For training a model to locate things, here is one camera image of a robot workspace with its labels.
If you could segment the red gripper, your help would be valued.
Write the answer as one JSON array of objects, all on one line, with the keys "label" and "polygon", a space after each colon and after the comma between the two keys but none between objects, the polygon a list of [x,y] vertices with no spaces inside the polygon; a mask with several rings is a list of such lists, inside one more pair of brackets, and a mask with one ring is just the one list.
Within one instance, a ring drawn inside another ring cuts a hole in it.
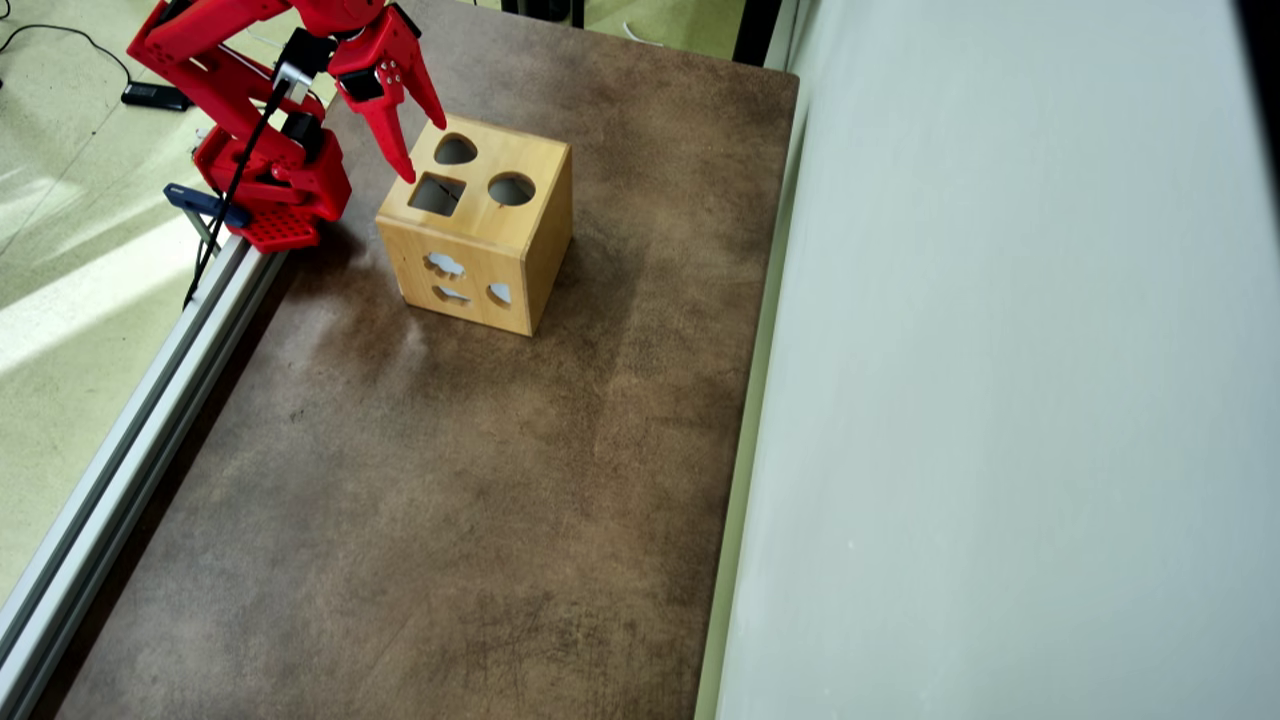
[{"label": "red gripper", "polygon": [[438,129],[448,120],[420,46],[420,29],[398,5],[385,5],[378,18],[357,35],[339,41],[330,59],[330,76],[351,102],[360,104],[383,156],[406,183],[416,170],[406,147],[398,117],[404,94],[424,110]]}]

